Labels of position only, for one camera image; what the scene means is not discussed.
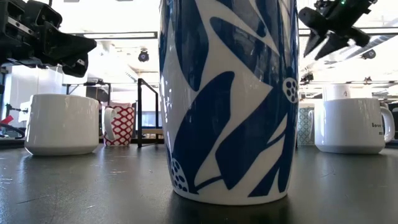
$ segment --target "ceiling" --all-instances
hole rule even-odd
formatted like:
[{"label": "ceiling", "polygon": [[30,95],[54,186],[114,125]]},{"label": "ceiling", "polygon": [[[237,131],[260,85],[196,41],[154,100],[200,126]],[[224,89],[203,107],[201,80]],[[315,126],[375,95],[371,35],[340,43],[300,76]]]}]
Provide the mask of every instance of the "ceiling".
[{"label": "ceiling", "polygon": [[[298,0],[298,9],[313,7],[315,1]],[[63,32],[153,32],[159,30],[159,3],[160,0],[53,0],[53,8],[63,16],[60,28]],[[369,15],[364,15],[356,23],[357,27],[382,27],[398,17],[398,1],[395,0],[380,0],[371,9],[373,11]],[[301,49],[305,48],[306,41],[306,37],[300,38]],[[90,77],[104,78],[107,82],[116,83],[131,83],[132,76],[143,77],[149,83],[159,82],[157,39],[107,40],[98,43],[97,49],[90,53]],[[311,65],[316,81],[363,80],[365,76],[372,76],[373,80],[398,80],[395,74],[398,68],[393,60],[394,56],[391,55],[398,50],[396,44],[398,41],[395,38],[375,47],[375,59],[362,60],[355,57],[334,65],[325,65],[325,60],[330,60],[330,57],[324,58],[321,63],[314,63],[313,55],[303,58],[301,50],[300,68],[304,73],[303,68]],[[148,62],[138,61],[141,49],[147,49]],[[311,85],[305,89],[314,91],[318,88]]]}]

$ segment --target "mug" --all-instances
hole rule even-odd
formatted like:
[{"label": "mug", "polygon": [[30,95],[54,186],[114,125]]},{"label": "mug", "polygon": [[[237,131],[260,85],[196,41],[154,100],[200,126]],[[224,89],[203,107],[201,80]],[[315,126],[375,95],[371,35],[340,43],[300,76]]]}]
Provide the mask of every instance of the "mug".
[{"label": "mug", "polygon": [[174,191],[222,205],[286,196],[298,110],[296,1],[161,0],[160,13]]},{"label": "mug", "polygon": [[328,84],[323,87],[323,101],[351,98],[351,89],[347,84]]},{"label": "mug", "polygon": [[394,135],[392,113],[375,98],[324,101],[315,107],[315,145],[323,152],[377,154]]},{"label": "mug", "polygon": [[106,146],[130,145],[134,131],[134,108],[107,106],[104,114],[104,144]]},{"label": "mug", "polygon": [[315,132],[314,130],[314,107],[306,107],[298,109],[297,119],[297,145],[298,146],[314,146]]},{"label": "mug", "polygon": [[61,94],[34,95],[25,148],[39,156],[90,153],[98,146],[98,129],[97,100]]}]

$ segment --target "patterned mug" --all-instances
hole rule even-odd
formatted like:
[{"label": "patterned mug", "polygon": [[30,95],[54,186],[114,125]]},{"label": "patterned mug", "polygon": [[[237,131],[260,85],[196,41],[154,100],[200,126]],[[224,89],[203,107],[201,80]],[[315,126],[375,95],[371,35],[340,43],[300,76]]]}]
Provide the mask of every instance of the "patterned mug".
[{"label": "patterned mug", "polygon": [[298,110],[296,0],[161,0],[162,126],[174,191],[286,196]]},{"label": "patterned mug", "polygon": [[128,146],[134,130],[134,108],[107,106],[104,114],[105,146]]},{"label": "patterned mug", "polygon": [[297,145],[298,146],[314,146],[314,107],[299,108],[297,120]]}]

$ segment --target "mug handle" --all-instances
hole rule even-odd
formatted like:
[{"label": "mug handle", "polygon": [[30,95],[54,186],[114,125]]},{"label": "mug handle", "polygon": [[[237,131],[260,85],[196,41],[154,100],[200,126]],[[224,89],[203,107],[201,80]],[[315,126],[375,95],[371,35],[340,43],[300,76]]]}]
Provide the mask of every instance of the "mug handle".
[{"label": "mug handle", "polygon": [[383,116],[384,125],[386,126],[386,130],[384,133],[384,142],[390,142],[394,139],[394,135],[396,134],[396,126],[394,124],[394,117],[389,109],[385,107],[380,107],[381,114]]},{"label": "mug handle", "polygon": [[111,124],[114,117],[116,117],[116,111],[112,108],[106,108],[104,114],[104,126],[106,131],[106,137],[109,140],[114,140],[114,132]]},{"label": "mug handle", "polygon": [[311,123],[310,123],[310,137],[311,137],[311,134],[312,134],[312,124],[313,124],[313,110],[310,110],[309,112],[308,112],[308,118],[310,118],[310,121],[311,121]]}]

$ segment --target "white wall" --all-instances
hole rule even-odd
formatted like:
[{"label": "white wall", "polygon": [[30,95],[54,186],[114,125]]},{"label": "white wall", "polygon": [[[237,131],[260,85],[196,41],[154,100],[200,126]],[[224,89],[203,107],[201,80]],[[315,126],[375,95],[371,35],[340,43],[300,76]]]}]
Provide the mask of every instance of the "white wall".
[{"label": "white wall", "polygon": [[[63,74],[61,73],[50,69],[42,70],[25,66],[14,66],[9,70],[11,73],[6,75],[2,119],[6,116],[5,105],[7,103],[14,108],[19,108],[21,103],[29,101],[34,94],[65,93],[62,88]],[[10,125],[25,127],[24,122],[18,122],[19,112],[10,111],[10,115],[14,118]]]}]

